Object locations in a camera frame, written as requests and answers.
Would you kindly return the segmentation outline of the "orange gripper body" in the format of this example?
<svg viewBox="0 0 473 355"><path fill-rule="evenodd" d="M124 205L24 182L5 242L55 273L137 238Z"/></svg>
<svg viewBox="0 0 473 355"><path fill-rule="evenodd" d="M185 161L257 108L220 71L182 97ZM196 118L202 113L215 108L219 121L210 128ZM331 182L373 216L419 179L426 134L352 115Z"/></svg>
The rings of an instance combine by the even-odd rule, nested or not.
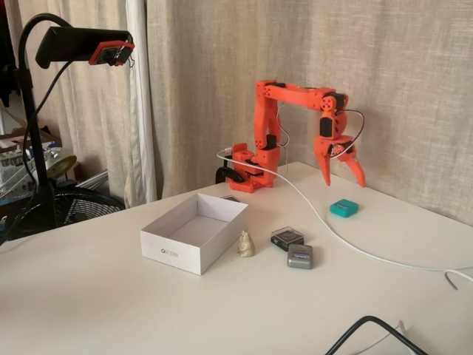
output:
<svg viewBox="0 0 473 355"><path fill-rule="evenodd" d="M356 153L353 140L354 138L348 135L342 135L339 139L335 140L330 140L322 136L316 136L314 139L314 151L317 148L323 149L329 153L331 159L339 159L339 157L344 153Z"/></svg>

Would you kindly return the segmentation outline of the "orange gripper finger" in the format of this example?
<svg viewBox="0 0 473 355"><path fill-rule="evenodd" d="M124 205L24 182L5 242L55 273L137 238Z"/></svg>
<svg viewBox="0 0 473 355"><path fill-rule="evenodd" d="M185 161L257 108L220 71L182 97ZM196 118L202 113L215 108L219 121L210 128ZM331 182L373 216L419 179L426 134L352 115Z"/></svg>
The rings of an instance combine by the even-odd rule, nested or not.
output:
<svg viewBox="0 0 473 355"><path fill-rule="evenodd" d="M360 187L366 186L366 178L364 174L364 170L361 167L361 164L358 161L356 153L351 152L349 154L344 153L339 157L339 160L345 163L350 171L354 174L358 184Z"/></svg>
<svg viewBox="0 0 473 355"><path fill-rule="evenodd" d="M324 182L327 186L331 184L330 179L330 155L327 151L323 149L315 149L315 157L319 164L319 168L321 170L322 176L324 178Z"/></svg>

